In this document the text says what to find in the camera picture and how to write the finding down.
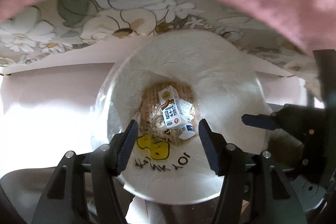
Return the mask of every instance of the metal screw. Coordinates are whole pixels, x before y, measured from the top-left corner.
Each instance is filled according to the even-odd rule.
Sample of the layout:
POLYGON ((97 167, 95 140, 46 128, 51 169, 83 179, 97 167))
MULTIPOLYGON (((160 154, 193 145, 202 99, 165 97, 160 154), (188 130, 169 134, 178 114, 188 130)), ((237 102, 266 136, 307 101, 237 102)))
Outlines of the metal screw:
POLYGON ((68 152, 65 153, 65 157, 68 158, 68 159, 71 158, 73 155, 74 155, 73 151, 68 151, 68 152))
POLYGON ((103 144, 103 145, 100 147, 100 149, 101 149, 102 151, 107 151, 107 150, 109 150, 109 148, 110 148, 110 146, 109 146, 107 143, 103 144))
POLYGON ((230 150, 230 151, 233 151, 233 150, 236 149, 236 146, 232 143, 229 143, 229 144, 226 145, 226 149, 230 150))
POLYGON ((265 158, 267 158, 267 159, 269 159, 269 158, 271 157, 271 153, 268 152, 268 151, 264 151, 264 152, 262 153, 262 155, 263 155, 265 158))

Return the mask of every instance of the floral fabric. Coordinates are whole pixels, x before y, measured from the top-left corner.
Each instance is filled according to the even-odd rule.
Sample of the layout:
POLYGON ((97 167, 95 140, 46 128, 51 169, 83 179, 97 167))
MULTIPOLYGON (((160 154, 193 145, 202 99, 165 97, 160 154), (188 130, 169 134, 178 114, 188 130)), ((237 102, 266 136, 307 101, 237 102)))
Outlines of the floral fabric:
POLYGON ((30 64, 102 39, 203 29, 312 83, 316 65, 264 23, 213 0, 46 0, 0 23, 0 66, 30 64))

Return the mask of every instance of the black plastic part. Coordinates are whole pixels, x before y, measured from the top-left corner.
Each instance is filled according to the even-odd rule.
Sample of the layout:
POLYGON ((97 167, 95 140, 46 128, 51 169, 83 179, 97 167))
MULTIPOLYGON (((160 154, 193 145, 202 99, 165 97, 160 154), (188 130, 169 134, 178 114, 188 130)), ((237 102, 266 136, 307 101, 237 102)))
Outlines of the black plastic part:
POLYGON ((0 224, 27 224, 15 210, 0 185, 0 224))
POLYGON ((307 107, 315 107, 315 97, 313 94, 311 94, 309 92, 309 90, 306 90, 306 94, 307 94, 307 107))
POLYGON ((250 115, 244 114, 241 117, 241 121, 243 124, 251 127, 262 128, 266 130, 275 130, 280 128, 280 126, 276 123, 275 117, 259 114, 259 115, 250 115))
POLYGON ((307 134, 302 152, 301 161, 293 173, 303 175, 308 181, 320 184, 326 168, 327 158, 324 156, 324 131, 314 130, 314 134, 307 134))
POLYGON ((77 155, 77 162, 80 164, 80 170, 83 173, 91 173, 91 154, 92 153, 77 155))
POLYGON ((138 137, 138 123, 131 120, 125 132, 113 136, 109 150, 109 157, 106 159, 107 167, 112 171, 113 176, 118 176, 126 169, 133 146, 138 137))
POLYGON ((91 175, 97 215, 100 224, 127 224, 114 188, 112 174, 105 164, 110 150, 111 148, 102 151, 101 147, 98 147, 91 155, 91 175))
POLYGON ((199 122, 199 137, 211 169, 216 175, 225 176, 211 223, 237 224, 246 182, 245 154, 232 144, 234 149, 228 150, 224 137, 212 132, 205 119, 199 122))
POLYGON ((327 189, 336 169, 336 51, 314 51, 325 103, 324 156, 327 159, 320 185, 327 189))
POLYGON ((336 223, 336 192, 333 193, 326 207, 313 221, 313 224, 335 224, 335 223, 336 223))
POLYGON ((261 155, 254 157, 249 224, 307 224, 302 210, 286 175, 279 165, 261 155))
POLYGON ((281 129, 304 143, 311 129, 324 134, 326 113, 324 109, 286 104, 276 112, 275 120, 281 129))
POLYGON ((53 172, 35 210, 32 224, 89 224, 84 173, 75 153, 64 156, 53 172))
POLYGON ((124 133, 112 138, 107 150, 102 145, 91 155, 93 194, 100 224, 127 224, 112 176, 126 169, 137 136, 138 123, 131 120, 124 133))

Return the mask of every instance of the white milk carton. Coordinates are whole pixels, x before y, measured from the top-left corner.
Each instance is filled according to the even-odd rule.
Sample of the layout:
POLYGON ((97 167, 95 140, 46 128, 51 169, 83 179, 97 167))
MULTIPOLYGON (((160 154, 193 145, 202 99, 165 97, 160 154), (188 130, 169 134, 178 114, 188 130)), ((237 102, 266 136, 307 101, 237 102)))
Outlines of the white milk carton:
POLYGON ((163 118, 167 128, 173 128, 183 123, 180 98, 177 90, 171 85, 158 92, 163 118))
POLYGON ((193 124, 191 122, 191 120, 194 119, 194 116, 190 115, 190 110, 193 107, 193 104, 183 99, 180 99, 180 105, 183 111, 183 115, 181 117, 184 124, 181 124, 182 134, 179 136, 179 138, 181 140, 187 140, 196 134, 193 124))

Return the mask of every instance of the yellow cartoon print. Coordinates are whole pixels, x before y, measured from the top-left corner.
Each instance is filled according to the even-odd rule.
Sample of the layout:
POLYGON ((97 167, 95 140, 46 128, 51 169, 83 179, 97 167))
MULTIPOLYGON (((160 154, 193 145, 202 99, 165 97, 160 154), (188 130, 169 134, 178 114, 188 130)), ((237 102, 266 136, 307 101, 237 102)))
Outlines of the yellow cartoon print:
POLYGON ((148 148, 154 160, 165 160, 169 157, 169 143, 164 141, 154 143, 149 134, 138 137, 136 142, 140 149, 148 148))

